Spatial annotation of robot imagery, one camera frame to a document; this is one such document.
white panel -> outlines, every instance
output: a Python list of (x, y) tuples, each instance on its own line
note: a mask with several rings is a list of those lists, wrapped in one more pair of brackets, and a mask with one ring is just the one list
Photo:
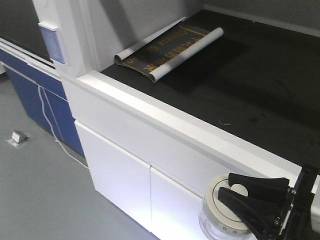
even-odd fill
[(75, 122), (95, 189), (151, 230), (150, 166)]
[(161, 240), (208, 240), (198, 216), (202, 199), (151, 168), (152, 233)]
[(204, 193), (210, 180), (242, 170), (186, 145), (181, 139), (160, 131), (100, 98), (65, 82), (64, 87), (73, 116), (126, 151)]

white wall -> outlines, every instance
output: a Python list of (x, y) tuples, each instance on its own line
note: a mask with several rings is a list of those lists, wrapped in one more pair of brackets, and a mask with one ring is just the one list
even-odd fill
[(319, 0), (205, 0), (205, 4), (215, 12), (320, 37)]

cabinet door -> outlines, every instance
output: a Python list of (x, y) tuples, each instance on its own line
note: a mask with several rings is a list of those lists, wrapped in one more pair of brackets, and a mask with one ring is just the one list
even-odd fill
[[(38, 85), (7, 67), (5, 68), (5, 70), (13, 83), (14, 89), (20, 98), (26, 114), (29, 116), (29, 118), (36, 121), (41, 127), (51, 132), (50, 126), (42, 112), (42, 105), (38, 93)], [(52, 112), (51, 106), (48, 104), (45, 98), (44, 89), (42, 87), (41, 95), (44, 102), (44, 111), (52, 124), (53, 131), (57, 138), (62, 139), (60, 129), (56, 123), (56, 119)]]
[(95, 189), (151, 231), (150, 165), (75, 121)]
[(161, 240), (208, 240), (198, 216), (202, 199), (151, 168), (152, 233)]
[(79, 154), (84, 155), (75, 127), (75, 119), (71, 115), (68, 102), (48, 90), (44, 91), (54, 113), (56, 123), (60, 129), (62, 140)]

white cable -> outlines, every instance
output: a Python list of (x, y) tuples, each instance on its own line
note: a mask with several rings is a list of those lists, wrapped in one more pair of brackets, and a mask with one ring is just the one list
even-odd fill
[[(47, 100), (47, 103), (49, 104), (49, 101), (48, 101), (48, 97), (47, 97), (47, 94), (45, 91), (43, 91), (45, 97), (46, 97), (46, 100)], [(54, 139), (56, 140), (56, 142), (60, 145), (60, 147), (63, 149), (63, 151), (70, 157), (72, 158), (73, 160), (75, 160), (76, 162), (78, 162), (79, 164), (81, 164), (83, 167), (85, 167), (86, 169), (89, 169), (86, 165), (84, 165), (81, 161), (79, 161), (78, 159), (76, 159), (75, 157), (73, 157), (72, 155), (70, 155), (70, 153), (67, 152), (67, 150), (64, 148), (64, 146), (62, 145), (62, 143), (58, 140), (56, 134), (55, 134), (55, 131), (54, 131), (54, 128), (50, 122), (50, 120), (48, 119), (47, 115), (46, 115), (46, 112), (45, 112), (45, 103), (44, 103), (44, 99), (41, 95), (41, 87), (38, 85), (38, 95), (39, 95), (39, 98), (40, 98), (40, 101), (41, 101), (41, 109), (42, 109), (42, 114), (45, 118), (45, 120), (47, 121), (47, 123), (49, 124), (50, 126), (50, 129), (51, 129), (51, 132), (54, 136)]]

white cabinet door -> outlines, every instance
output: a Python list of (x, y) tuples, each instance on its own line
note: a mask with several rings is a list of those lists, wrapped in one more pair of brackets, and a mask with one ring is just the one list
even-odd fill
[(151, 168), (152, 233), (161, 240), (208, 240), (198, 216), (202, 199)]
[(151, 231), (150, 165), (75, 122), (95, 189)]

